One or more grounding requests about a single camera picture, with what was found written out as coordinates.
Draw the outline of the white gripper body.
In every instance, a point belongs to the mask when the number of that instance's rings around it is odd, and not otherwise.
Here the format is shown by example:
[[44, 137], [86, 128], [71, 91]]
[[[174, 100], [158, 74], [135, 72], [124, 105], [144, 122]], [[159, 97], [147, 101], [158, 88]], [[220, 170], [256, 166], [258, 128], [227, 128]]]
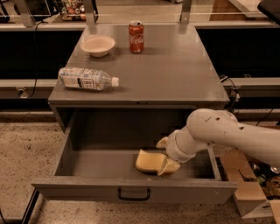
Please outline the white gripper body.
[[167, 137], [165, 149], [169, 158], [186, 163], [196, 156], [201, 146], [187, 129], [176, 129]]

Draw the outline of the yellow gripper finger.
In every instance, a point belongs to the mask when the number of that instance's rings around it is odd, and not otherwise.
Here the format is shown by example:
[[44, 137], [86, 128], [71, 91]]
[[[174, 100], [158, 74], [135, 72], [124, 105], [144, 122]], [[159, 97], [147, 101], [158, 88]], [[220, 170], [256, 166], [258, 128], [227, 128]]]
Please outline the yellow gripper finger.
[[158, 149], [164, 149], [165, 146], [166, 146], [166, 144], [167, 144], [167, 140], [168, 140], [168, 137], [167, 137], [167, 136], [163, 137], [162, 139], [160, 139], [160, 140], [157, 142], [156, 147], [157, 147]]
[[177, 171], [180, 168], [180, 163], [166, 157], [161, 165], [161, 167], [159, 168], [157, 175], [158, 176], [163, 176], [166, 174], [172, 174], [175, 171]]

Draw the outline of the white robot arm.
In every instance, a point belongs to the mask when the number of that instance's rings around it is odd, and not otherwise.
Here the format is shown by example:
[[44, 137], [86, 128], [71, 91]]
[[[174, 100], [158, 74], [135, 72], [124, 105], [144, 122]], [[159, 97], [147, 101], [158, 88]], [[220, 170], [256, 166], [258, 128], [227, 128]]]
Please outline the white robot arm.
[[156, 147], [166, 149], [169, 158], [185, 163], [215, 144], [234, 147], [279, 173], [280, 130], [240, 123], [226, 110], [194, 110], [184, 128], [163, 137]]

